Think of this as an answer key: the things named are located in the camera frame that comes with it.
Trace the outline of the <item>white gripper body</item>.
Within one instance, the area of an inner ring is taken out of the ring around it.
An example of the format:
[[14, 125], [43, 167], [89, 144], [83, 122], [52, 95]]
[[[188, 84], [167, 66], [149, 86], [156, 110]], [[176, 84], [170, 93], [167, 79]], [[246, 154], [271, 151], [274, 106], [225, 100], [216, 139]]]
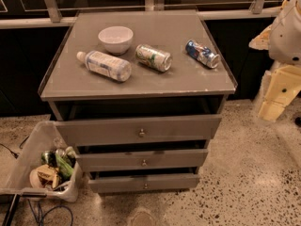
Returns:
[[301, 91], [301, 69], [287, 65], [272, 73], [268, 98], [280, 105], [289, 105]]

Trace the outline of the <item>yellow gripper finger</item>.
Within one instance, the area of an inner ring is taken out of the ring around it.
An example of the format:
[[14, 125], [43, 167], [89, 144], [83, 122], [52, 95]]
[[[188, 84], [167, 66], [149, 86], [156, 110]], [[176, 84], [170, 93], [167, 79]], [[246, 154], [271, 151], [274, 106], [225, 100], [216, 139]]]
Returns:
[[258, 116], [266, 121], [276, 121], [284, 109], [285, 106], [282, 104], [263, 101]]

